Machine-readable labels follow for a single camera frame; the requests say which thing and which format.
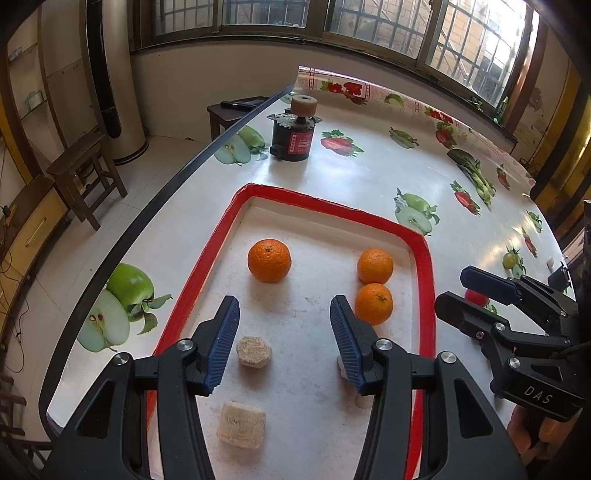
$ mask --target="orange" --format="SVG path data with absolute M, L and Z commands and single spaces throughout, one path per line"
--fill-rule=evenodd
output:
M 362 287 L 355 297 L 355 316 L 372 325 L 388 320 L 393 309 L 392 294 L 380 283 L 370 283 Z
M 363 283 L 386 283 L 394 271 L 392 257 L 380 248 L 370 248 L 357 262 L 357 275 Z
M 290 268 L 290 251 L 279 240 L 261 240 L 248 251 L 248 270 L 261 281 L 279 281 Z

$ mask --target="window frame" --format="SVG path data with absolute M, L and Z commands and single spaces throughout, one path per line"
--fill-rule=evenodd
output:
M 423 42 L 416 59 L 391 50 L 390 48 L 376 45 L 365 40 L 360 40 L 346 35 L 340 35 L 329 31 L 332 16 L 335 11 L 336 0 L 310 0 L 308 15 L 305 27 L 289 27 L 283 25 L 223 25 L 222 12 L 223 0 L 213 1 L 213 25 L 211 27 L 197 27 L 188 30 L 178 30 L 175 32 L 156 35 L 155 20 L 155 0 L 134 0 L 134 44 L 136 49 L 146 48 L 156 45 L 166 45 L 180 41 L 189 41 L 195 38 L 237 36 L 244 37 L 275 37 L 296 40 L 310 40 L 329 46 L 344 48 L 356 53 L 362 53 L 370 57 L 377 57 L 385 60 L 387 63 L 402 67 L 414 75 L 418 75 L 428 82 L 438 84 L 442 89 L 448 91 L 455 97 L 460 97 L 466 102 L 475 104 L 471 101 L 477 99 L 481 103 L 479 108 L 488 117 L 493 118 L 498 106 L 502 100 L 511 95 L 513 88 L 519 78 L 519 74 L 524 67 L 524 62 L 528 54 L 528 45 L 532 33 L 533 8 L 526 3 L 525 28 L 522 32 L 521 42 L 515 57 L 513 68 L 509 74 L 509 79 L 500 97 L 497 105 L 492 105 L 476 92 L 469 89 L 462 83 L 454 80 L 445 73 L 431 67 L 427 64 L 430 56 L 430 50 L 433 38 L 436 32 L 441 30 L 445 19 L 445 11 L 449 0 L 430 0 L 431 12 L 427 20 L 427 29 L 423 35 Z

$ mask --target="window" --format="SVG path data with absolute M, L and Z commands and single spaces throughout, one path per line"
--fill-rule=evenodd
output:
M 415 59 L 430 14 L 427 0 L 337 0 L 330 31 Z
M 522 0 L 449 0 L 431 67 L 496 105 L 525 28 Z
M 211 27 L 213 0 L 156 0 L 156 35 Z
M 406 67 L 489 116 L 516 84 L 537 24 L 525 0 L 140 1 L 154 2 L 152 43 L 225 34 L 301 37 Z
M 224 0 L 224 25 L 305 27 L 309 0 Z

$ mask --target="sponge block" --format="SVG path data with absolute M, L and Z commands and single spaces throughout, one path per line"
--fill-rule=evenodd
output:
M 229 401 L 224 403 L 217 438 L 230 445 L 256 449 L 265 436 L 264 410 Z
M 273 350 L 261 337 L 242 337 L 236 344 L 240 363 L 246 367 L 263 368 L 271 361 Z

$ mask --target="white floor tile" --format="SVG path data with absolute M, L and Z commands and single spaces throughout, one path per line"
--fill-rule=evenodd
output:
M 118 167 L 128 195 L 121 199 L 114 191 L 99 206 L 95 215 L 100 229 L 95 232 L 88 222 L 75 218 L 48 252 L 26 296 L 29 311 L 21 322 L 24 368 L 18 374 L 4 369 L 14 378 L 14 393 L 27 399 L 27 406 L 17 412 L 17 426 L 27 438 L 47 440 L 38 414 L 39 394 L 57 341 L 88 282 L 141 208 L 203 147 L 189 140 L 152 137 L 144 155 Z M 14 337 L 5 365 L 14 370 L 22 365 Z
M 121 202 L 106 199 L 96 210 L 96 218 L 100 223 L 97 232 L 88 222 L 74 218 L 57 240 L 37 274 L 37 280 L 57 305 L 63 302 L 100 240 L 126 208 L 127 205 Z
M 94 246 L 86 263 L 72 282 L 70 290 L 65 294 L 63 300 L 59 304 L 60 310 L 66 316 L 69 317 L 71 315 L 80 296 L 94 276 L 96 269 L 100 267 L 102 261 L 117 243 L 117 240 L 121 235 L 123 235 L 125 230 L 127 230 L 127 227 L 131 225 L 131 222 L 133 222 L 135 217 L 138 216 L 139 212 L 139 209 L 127 206 L 117 222 L 115 222 L 115 224 L 106 232 L 105 236 Z
M 165 159 L 165 165 L 145 188 L 128 203 L 139 209 L 143 209 L 154 198 L 154 195 L 205 147 L 205 144 L 192 140 L 180 141 L 177 138 L 153 137 L 150 147 L 152 148 L 152 155 Z

